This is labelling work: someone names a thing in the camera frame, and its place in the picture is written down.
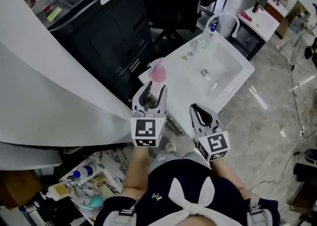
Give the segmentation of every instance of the white sink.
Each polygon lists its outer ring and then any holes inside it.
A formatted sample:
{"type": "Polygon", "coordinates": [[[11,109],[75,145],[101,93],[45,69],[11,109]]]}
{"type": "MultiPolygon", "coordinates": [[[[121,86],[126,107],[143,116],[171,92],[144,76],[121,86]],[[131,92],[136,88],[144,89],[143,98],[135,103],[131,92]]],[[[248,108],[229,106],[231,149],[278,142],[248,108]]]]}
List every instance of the white sink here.
{"type": "MultiPolygon", "coordinates": [[[[195,40],[192,39],[166,56],[162,61],[166,80],[162,83],[153,81],[152,84],[151,93],[155,99],[159,97],[161,87],[167,86],[166,113],[189,137],[195,134],[189,114],[190,105],[203,104],[218,113],[255,70],[221,35],[216,33],[214,37],[198,54],[190,47],[195,40]],[[207,76],[202,75],[203,69],[207,71],[207,76]]],[[[148,71],[139,79],[143,84],[152,80],[148,71]]]]}

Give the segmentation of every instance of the white bow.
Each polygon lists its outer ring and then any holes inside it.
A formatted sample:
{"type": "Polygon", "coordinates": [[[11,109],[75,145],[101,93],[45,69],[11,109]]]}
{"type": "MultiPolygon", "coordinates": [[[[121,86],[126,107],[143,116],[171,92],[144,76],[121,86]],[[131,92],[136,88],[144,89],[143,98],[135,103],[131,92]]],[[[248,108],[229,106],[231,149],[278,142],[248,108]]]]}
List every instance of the white bow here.
{"type": "Polygon", "coordinates": [[[174,178],[169,198],[183,210],[167,215],[149,226],[174,226],[189,215],[202,215],[212,220],[217,226],[241,226],[237,221],[225,216],[215,210],[206,208],[213,200],[214,185],[210,177],[207,177],[200,191],[198,204],[191,203],[185,199],[184,192],[180,182],[174,178]]]}

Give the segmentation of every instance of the yellow sticky note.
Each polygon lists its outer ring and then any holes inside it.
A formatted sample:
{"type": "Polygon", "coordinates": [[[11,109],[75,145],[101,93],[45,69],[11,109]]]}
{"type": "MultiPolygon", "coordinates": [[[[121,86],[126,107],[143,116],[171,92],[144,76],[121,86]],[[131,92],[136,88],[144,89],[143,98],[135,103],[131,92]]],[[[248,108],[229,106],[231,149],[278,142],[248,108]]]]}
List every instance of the yellow sticky note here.
{"type": "Polygon", "coordinates": [[[61,12],[61,8],[57,7],[54,9],[54,11],[47,17],[48,21],[53,21],[53,19],[61,12]]]}

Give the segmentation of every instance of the tiled floor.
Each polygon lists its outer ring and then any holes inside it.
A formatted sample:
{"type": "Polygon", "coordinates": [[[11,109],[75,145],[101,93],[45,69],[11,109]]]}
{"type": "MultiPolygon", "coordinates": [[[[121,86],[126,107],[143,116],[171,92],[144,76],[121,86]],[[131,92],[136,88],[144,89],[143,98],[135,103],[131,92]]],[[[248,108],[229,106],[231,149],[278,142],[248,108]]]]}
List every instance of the tiled floor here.
{"type": "MultiPolygon", "coordinates": [[[[254,2],[255,0],[228,0],[224,11],[238,14],[241,10],[250,8],[254,2]]],[[[218,8],[222,9],[221,1],[218,1],[216,12],[218,8]]],[[[204,14],[198,25],[203,26],[207,19],[208,16],[204,14]]],[[[218,31],[226,36],[232,26],[222,19],[218,31]]],[[[187,32],[180,34],[186,39],[195,36],[187,32]]],[[[307,139],[300,135],[301,128],[292,94],[294,87],[299,118],[307,136],[317,125],[317,113],[310,112],[317,108],[316,68],[310,59],[302,59],[292,73],[292,85],[291,66],[287,58],[276,50],[276,43],[282,44],[273,35],[251,60],[255,72],[219,113],[231,143],[226,160],[248,188],[263,180],[282,181],[283,171],[292,154],[314,148],[316,142],[316,133],[307,139]]],[[[160,48],[158,45],[159,49],[172,50],[177,47],[173,43],[168,45],[166,41],[162,44],[167,47],[160,48]]],[[[296,59],[299,60],[302,54],[301,50],[296,59]]],[[[177,137],[170,131],[166,135],[176,143],[180,155],[193,148],[187,137],[177,137]]],[[[287,201],[299,186],[292,173],[296,161],[305,162],[302,154],[291,158],[284,180],[277,186],[274,183],[262,183],[253,189],[263,198],[278,200],[282,218],[292,225],[299,215],[289,211],[287,201]]]]}

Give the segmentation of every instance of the navy blue shirt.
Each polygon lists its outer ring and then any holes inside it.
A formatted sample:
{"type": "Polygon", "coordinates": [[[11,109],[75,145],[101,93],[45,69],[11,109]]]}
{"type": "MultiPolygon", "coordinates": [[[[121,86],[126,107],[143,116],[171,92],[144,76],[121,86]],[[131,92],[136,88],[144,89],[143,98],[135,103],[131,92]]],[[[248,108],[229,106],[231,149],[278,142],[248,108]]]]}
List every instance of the navy blue shirt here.
{"type": "MultiPolygon", "coordinates": [[[[137,226],[147,226],[169,214],[182,210],[168,197],[174,178],[177,178],[181,183],[185,199],[191,203],[198,203],[201,188],[207,177],[211,178],[215,189],[213,201],[207,208],[222,213],[246,226],[250,200],[245,201],[240,191],[228,179],[216,176],[211,169],[189,159],[167,162],[151,172],[148,190],[135,206],[137,226]],[[159,194],[162,198],[159,200],[152,198],[153,194],[159,194]]],[[[95,226],[102,226],[112,211],[130,209],[135,203],[134,199],[128,197],[108,198],[97,216],[95,226]]],[[[280,224],[280,215],[277,210],[278,202],[260,199],[259,204],[262,209],[270,210],[273,226],[278,226],[280,224]]]]}

